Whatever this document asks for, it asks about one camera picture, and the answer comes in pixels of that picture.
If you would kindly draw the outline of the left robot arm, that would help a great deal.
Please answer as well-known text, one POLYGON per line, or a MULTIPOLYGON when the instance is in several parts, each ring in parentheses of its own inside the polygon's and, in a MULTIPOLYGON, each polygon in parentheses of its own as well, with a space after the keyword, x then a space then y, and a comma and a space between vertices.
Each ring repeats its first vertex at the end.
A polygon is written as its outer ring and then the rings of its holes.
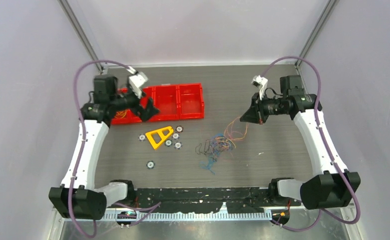
POLYGON ((100 220, 116 202, 124 207, 135 203, 136 194, 130 180, 113 180, 95 188, 95 172, 103 142, 117 112, 130 110, 146 122, 159 110, 143 91, 148 81, 137 72, 127 78, 126 92, 119 92, 118 79, 111 75, 94 77, 90 101, 82 106, 82 121, 75 152, 59 187, 52 187, 49 199, 64 218, 100 220))

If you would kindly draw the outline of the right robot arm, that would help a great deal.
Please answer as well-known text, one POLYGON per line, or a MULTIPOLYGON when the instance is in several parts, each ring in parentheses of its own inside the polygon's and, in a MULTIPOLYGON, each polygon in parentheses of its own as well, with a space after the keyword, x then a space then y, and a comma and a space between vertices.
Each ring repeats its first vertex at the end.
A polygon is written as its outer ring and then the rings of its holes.
POLYGON ((324 122, 321 104, 315 94, 307 94, 297 75, 280 78, 280 94, 266 95, 268 80, 255 76, 251 82, 259 89, 251 98, 249 109, 241 122, 263 124, 269 116, 288 115, 304 140, 312 166, 313 177, 308 181, 293 178, 272 179, 268 198, 274 205, 292 199, 305 208, 325 209, 346 207, 352 200, 350 190, 360 185, 357 172, 350 172, 339 157, 324 122))

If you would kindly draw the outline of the red plastic bin far left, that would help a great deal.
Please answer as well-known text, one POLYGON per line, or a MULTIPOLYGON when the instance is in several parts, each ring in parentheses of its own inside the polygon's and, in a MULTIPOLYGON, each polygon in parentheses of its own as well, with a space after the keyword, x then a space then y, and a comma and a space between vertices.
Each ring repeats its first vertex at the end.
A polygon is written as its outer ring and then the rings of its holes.
POLYGON ((135 123, 135 116, 130 109, 118 111, 112 119, 112 125, 125 125, 135 123))

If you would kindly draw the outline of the red plastic bin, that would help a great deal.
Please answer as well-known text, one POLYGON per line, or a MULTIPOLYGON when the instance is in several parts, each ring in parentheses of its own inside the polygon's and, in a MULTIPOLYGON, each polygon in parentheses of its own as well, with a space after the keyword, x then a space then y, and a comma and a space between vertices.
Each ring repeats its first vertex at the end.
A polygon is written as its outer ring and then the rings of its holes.
POLYGON ((118 111, 112 119, 112 125, 125 125, 135 123, 135 116, 130 109, 118 111))
POLYGON ((201 83, 179 85, 180 119, 204 118, 203 87, 201 83))
POLYGON ((154 106, 159 113, 154 116, 153 121, 176 121, 178 113, 178 87, 177 85, 154 86, 154 106))
MULTIPOLYGON (((153 99, 152 96, 151 96, 151 94, 150 94, 149 92, 146 92, 145 90, 146 90, 146 89, 143 89, 144 96, 148 96, 149 99, 153 99)), ((137 98, 137 99, 136 99, 135 105, 132 106, 132 107, 130 108, 130 110, 131 110, 132 113, 133 113, 133 109, 136 107, 136 105, 138 105, 138 103, 140 102, 140 100, 141 100, 141 99, 138 99, 138 98, 137 98)))

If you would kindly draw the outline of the green 50 poker chip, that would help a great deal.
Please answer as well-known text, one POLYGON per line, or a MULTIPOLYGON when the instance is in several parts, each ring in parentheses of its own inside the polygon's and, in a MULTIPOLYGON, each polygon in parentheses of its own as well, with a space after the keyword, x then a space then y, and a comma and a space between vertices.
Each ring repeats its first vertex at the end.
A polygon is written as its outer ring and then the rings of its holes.
POLYGON ((170 147, 172 145, 173 145, 173 141, 172 140, 168 139, 168 140, 165 141, 165 146, 170 147))

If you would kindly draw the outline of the black 100 poker chip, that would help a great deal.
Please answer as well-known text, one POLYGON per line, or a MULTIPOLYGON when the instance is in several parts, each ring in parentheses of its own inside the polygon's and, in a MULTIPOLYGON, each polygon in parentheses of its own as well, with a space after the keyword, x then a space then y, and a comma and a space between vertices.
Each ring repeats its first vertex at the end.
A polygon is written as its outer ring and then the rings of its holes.
POLYGON ((175 128, 176 132, 182 133, 184 131, 184 128, 180 125, 175 128))

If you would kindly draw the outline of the blue 10 poker chip upper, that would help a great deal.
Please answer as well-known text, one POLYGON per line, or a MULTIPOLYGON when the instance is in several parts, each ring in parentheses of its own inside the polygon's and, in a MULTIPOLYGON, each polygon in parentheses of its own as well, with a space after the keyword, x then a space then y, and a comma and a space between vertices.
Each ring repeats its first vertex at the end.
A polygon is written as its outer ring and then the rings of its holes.
POLYGON ((178 140, 178 139, 180 138, 180 135, 179 135, 178 133, 174 133, 174 134, 172 135, 172 138, 173 138, 174 140, 178 140))

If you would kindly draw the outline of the blue 10 poker chip right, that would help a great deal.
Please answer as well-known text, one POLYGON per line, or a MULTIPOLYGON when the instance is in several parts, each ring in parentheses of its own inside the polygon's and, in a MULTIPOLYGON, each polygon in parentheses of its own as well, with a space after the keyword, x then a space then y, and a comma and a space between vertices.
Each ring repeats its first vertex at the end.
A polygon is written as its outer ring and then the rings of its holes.
POLYGON ((174 143, 174 148, 177 149, 177 150, 181 149, 182 148, 182 143, 179 142, 179 141, 174 143))

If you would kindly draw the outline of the red plastic bin far right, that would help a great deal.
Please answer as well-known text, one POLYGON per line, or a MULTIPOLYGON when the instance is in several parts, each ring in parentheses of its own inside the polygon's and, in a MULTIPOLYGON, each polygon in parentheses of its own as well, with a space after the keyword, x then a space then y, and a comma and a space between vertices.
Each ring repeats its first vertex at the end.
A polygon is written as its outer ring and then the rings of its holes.
POLYGON ((201 83, 179 85, 180 119, 204 118, 203 87, 201 83))

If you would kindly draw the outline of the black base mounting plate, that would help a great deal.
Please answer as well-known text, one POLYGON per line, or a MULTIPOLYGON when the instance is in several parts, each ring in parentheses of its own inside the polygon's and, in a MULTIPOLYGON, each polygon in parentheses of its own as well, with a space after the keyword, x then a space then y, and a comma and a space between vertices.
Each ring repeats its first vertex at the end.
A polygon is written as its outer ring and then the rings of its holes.
POLYGON ((231 214, 259 213, 265 207, 300 206, 299 200, 274 196, 265 187, 138 188, 119 201, 130 207, 148 208, 160 203, 155 213, 217 213, 222 206, 231 214))

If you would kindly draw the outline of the yellow plastic triangle frame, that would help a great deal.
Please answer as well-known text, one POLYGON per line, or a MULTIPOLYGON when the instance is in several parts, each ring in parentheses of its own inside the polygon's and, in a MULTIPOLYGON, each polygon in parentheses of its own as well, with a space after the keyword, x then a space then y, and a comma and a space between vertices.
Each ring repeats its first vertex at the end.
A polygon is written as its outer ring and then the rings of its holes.
POLYGON ((146 132, 145 137, 153 150, 157 150, 173 133, 174 129, 171 126, 166 126, 146 132))

